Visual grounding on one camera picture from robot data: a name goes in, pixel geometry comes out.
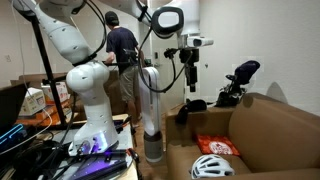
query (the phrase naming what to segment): wire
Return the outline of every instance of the wire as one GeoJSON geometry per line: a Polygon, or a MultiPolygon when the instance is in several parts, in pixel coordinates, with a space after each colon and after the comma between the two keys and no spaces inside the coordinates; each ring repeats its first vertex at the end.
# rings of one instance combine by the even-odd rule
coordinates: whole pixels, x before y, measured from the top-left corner
{"type": "MultiPolygon", "coordinates": [[[[136,3],[137,3],[138,8],[139,8],[141,11],[143,11],[143,7],[142,7],[142,5],[140,4],[140,1],[139,1],[139,0],[136,0],[136,3]]],[[[151,22],[151,16],[150,16],[150,14],[148,13],[148,11],[146,11],[145,14],[147,15],[148,21],[151,22]]]]}
{"type": "Polygon", "coordinates": [[[79,148],[77,149],[77,154],[74,158],[72,158],[70,164],[64,166],[64,167],[61,167],[63,168],[56,176],[54,176],[51,180],[56,180],[58,179],[59,177],[61,177],[63,175],[64,172],[66,172],[70,166],[72,166],[73,164],[77,163],[79,157],[80,157],[80,154],[81,154],[81,148],[83,147],[83,143],[81,144],[81,146],[79,146],[79,148]]]}
{"type": "Polygon", "coordinates": [[[112,70],[110,70],[110,69],[109,69],[109,70],[110,70],[110,71],[113,71],[113,70],[115,70],[116,68],[117,68],[117,66],[115,66],[112,70]]]}
{"type": "Polygon", "coordinates": [[[54,134],[53,134],[53,132],[48,131],[48,133],[51,135],[51,137],[50,137],[50,139],[49,139],[49,140],[53,140],[53,138],[54,138],[54,134]]]}
{"type": "Polygon", "coordinates": [[[2,179],[11,179],[10,177],[15,173],[15,170],[12,169],[11,171],[9,171],[10,169],[12,169],[12,166],[7,167],[7,168],[4,169],[3,171],[1,171],[0,177],[1,177],[2,179]]]}
{"type": "Polygon", "coordinates": [[[72,106],[72,114],[71,114],[71,118],[70,118],[70,121],[68,123],[68,126],[67,126],[67,129],[62,137],[62,139],[60,140],[59,142],[59,145],[55,147],[55,150],[51,152],[51,154],[40,164],[38,165],[38,167],[41,167],[43,166],[45,163],[47,163],[50,159],[51,159],[51,163],[53,163],[53,160],[55,159],[55,157],[57,156],[58,154],[58,150],[61,148],[61,146],[63,145],[63,142],[70,130],[70,127],[71,125],[73,124],[73,120],[74,120],[74,112],[75,112],[75,107],[76,107],[76,93],[73,92],[73,106],[72,106]]]}
{"type": "Polygon", "coordinates": [[[85,3],[86,3],[86,4],[91,8],[91,10],[96,14],[96,16],[99,18],[99,20],[100,20],[100,22],[101,22],[101,24],[102,24],[102,26],[103,26],[103,38],[102,38],[102,42],[101,42],[100,46],[92,53],[92,55],[93,55],[93,54],[96,54],[97,52],[99,52],[99,51],[103,48],[103,46],[104,46],[104,44],[105,44],[105,42],[106,42],[106,38],[107,38],[107,29],[106,29],[106,27],[105,27],[105,19],[104,19],[104,16],[103,16],[102,12],[101,12],[100,9],[98,8],[98,6],[97,6],[94,2],[92,2],[92,0],[89,0],[89,1],[90,1],[90,3],[92,3],[93,6],[98,10],[100,16],[99,16],[99,14],[97,13],[97,11],[93,8],[93,6],[92,6],[90,3],[88,3],[88,1],[85,1],[85,3]]]}
{"type": "Polygon", "coordinates": [[[138,52],[138,69],[139,69],[139,74],[140,74],[140,77],[141,77],[142,82],[144,83],[145,86],[148,87],[148,89],[150,89],[151,91],[156,92],[156,93],[165,93],[165,92],[167,92],[167,91],[173,86],[173,84],[174,84],[174,83],[177,81],[177,79],[180,77],[182,71],[185,69],[186,65],[188,64],[189,60],[190,60],[191,57],[192,57],[192,52],[190,53],[190,56],[189,56],[189,58],[187,59],[187,61],[184,63],[184,66],[181,68],[181,70],[180,70],[180,72],[179,72],[179,74],[178,74],[177,77],[175,76],[176,69],[175,69],[175,66],[174,66],[174,63],[173,63],[173,72],[174,72],[173,81],[172,81],[166,88],[160,89],[160,90],[159,90],[159,89],[154,89],[154,88],[152,88],[151,86],[149,86],[149,85],[147,84],[147,82],[146,82],[146,80],[145,80],[145,78],[144,78],[144,76],[143,76],[142,66],[141,66],[141,63],[140,63],[140,60],[141,60],[141,59],[140,59],[141,49],[142,49],[145,41],[148,39],[151,31],[152,31],[152,27],[150,27],[150,29],[149,29],[146,37],[144,38],[144,40],[143,40],[143,42],[142,42],[142,44],[141,44],[141,46],[140,46],[139,52],[138,52]]]}
{"type": "Polygon", "coordinates": [[[7,173],[9,173],[9,169],[12,168],[12,164],[7,164],[6,166],[4,166],[1,171],[0,171],[0,178],[3,178],[5,175],[7,175],[7,173]]]}
{"type": "MultiPolygon", "coordinates": [[[[26,84],[26,81],[25,81],[25,79],[24,79],[24,70],[25,70],[24,68],[25,68],[25,66],[24,66],[24,58],[23,58],[22,46],[21,46],[21,44],[22,44],[22,42],[21,42],[21,33],[20,33],[20,28],[19,28],[19,24],[18,24],[18,22],[17,22],[16,15],[15,15],[15,13],[14,13],[13,2],[14,2],[14,0],[11,2],[11,10],[12,10],[12,14],[13,14],[14,20],[15,20],[16,25],[17,25],[18,33],[19,33],[20,53],[21,53],[22,64],[23,64],[23,81],[24,81],[24,84],[25,84],[25,86],[26,86],[26,88],[27,88],[27,84],[26,84]]],[[[5,153],[7,153],[7,152],[9,152],[9,151],[11,151],[11,150],[13,150],[13,149],[15,149],[15,148],[17,148],[17,147],[19,147],[19,146],[21,146],[22,144],[25,144],[26,142],[30,141],[31,139],[35,138],[36,136],[38,136],[39,134],[41,134],[42,132],[44,132],[45,130],[47,130],[47,129],[52,125],[52,118],[51,118],[50,114],[49,114],[47,111],[45,111],[44,109],[43,109],[43,111],[48,115],[48,117],[49,117],[49,119],[50,119],[49,125],[48,125],[47,127],[45,127],[43,130],[41,130],[40,132],[34,134],[34,135],[31,136],[30,138],[22,141],[21,143],[13,146],[12,148],[0,152],[0,156],[3,155],[3,154],[5,154],[5,153]]]]}

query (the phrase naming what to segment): red snack bag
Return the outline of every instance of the red snack bag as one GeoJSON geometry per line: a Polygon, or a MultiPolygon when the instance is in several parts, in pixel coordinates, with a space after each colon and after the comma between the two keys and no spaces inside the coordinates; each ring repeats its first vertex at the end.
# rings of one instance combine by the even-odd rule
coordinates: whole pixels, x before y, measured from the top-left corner
{"type": "Polygon", "coordinates": [[[225,136],[197,135],[197,144],[202,154],[230,154],[240,156],[239,151],[225,136]]]}

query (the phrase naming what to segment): bicycle helmet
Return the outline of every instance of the bicycle helmet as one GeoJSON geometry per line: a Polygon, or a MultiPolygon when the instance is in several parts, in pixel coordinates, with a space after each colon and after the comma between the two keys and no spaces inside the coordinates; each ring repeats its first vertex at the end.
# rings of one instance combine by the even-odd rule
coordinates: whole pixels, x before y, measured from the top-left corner
{"type": "Polygon", "coordinates": [[[192,179],[204,177],[232,176],[234,170],[228,161],[215,154],[208,154],[199,157],[192,165],[192,179]]]}

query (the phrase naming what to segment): robotic arm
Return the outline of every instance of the robotic arm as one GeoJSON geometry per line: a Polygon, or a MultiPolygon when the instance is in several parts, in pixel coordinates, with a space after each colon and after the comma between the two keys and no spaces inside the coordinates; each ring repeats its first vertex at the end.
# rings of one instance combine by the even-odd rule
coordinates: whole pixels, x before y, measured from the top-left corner
{"type": "MultiPolygon", "coordinates": [[[[109,98],[103,84],[108,80],[107,67],[95,58],[71,15],[77,14],[86,0],[10,0],[24,17],[36,15],[40,25],[58,52],[70,61],[73,68],[67,75],[68,86],[77,92],[84,104],[87,123],[77,132],[69,147],[69,154],[103,153],[117,144],[109,98]]],[[[213,41],[200,36],[199,0],[173,0],[156,11],[148,9],[139,0],[100,0],[148,25],[162,38],[177,34],[180,59],[186,64],[188,85],[196,83],[198,47],[211,45],[213,41]]]]}

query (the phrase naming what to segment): brown couch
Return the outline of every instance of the brown couch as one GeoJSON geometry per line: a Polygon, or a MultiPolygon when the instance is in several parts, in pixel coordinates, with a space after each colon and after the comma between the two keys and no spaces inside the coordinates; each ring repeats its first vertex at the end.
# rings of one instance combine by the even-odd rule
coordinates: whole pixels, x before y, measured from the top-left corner
{"type": "Polygon", "coordinates": [[[320,117],[258,93],[244,95],[235,108],[189,113],[176,125],[178,111],[166,115],[166,155],[172,180],[191,179],[200,157],[197,134],[227,136],[240,156],[221,155],[236,175],[212,179],[320,179],[320,117]]]}
{"type": "MultiPolygon", "coordinates": [[[[57,77],[62,77],[66,76],[67,73],[53,73],[54,78],[57,77]]],[[[25,81],[30,82],[30,87],[34,88],[41,88],[41,82],[43,79],[47,79],[46,74],[27,74],[24,75],[25,81]]],[[[104,84],[104,90],[106,94],[108,95],[110,99],[110,105],[111,105],[111,111],[112,115],[117,115],[117,114],[123,114],[126,112],[126,104],[124,101],[121,99],[121,94],[120,94],[120,86],[119,86],[119,81],[118,81],[118,71],[110,71],[110,76],[108,81],[104,84]]],[[[17,84],[23,82],[23,75],[19,76],[18,80],[11,80],[11,84],[17,84]]],[[[68,88],[68,93],[71,95],[70,97],[70,104],[73,104],[73,91],[68,88]]],[[[84,107],[79,99],[77,97],[76,99],[76,107],[75,107],[75,112],[78,113],[78,116],[75,118],[75,120],[85,120],[85,112],[84,112],[84,107]]]]}

